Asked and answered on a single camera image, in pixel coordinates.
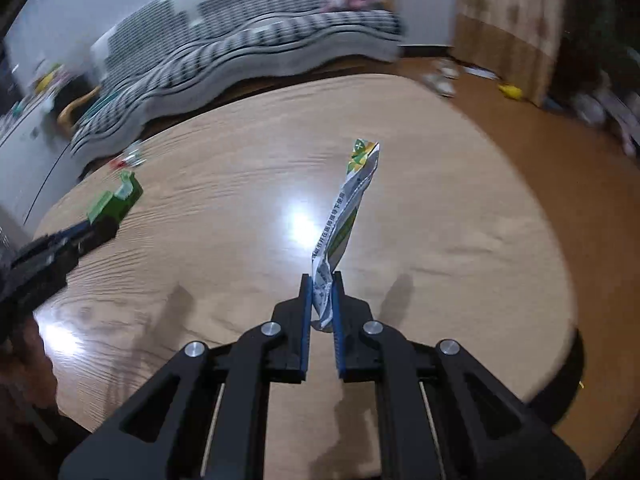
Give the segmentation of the person's left hand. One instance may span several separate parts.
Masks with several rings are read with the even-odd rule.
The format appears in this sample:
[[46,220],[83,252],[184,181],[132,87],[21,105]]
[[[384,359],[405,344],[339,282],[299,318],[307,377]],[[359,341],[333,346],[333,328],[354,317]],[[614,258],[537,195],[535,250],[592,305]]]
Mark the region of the person's left hand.
[[36,408],[55,408],[58,381],[32,315],[1,344],[1,382],[17,388]]

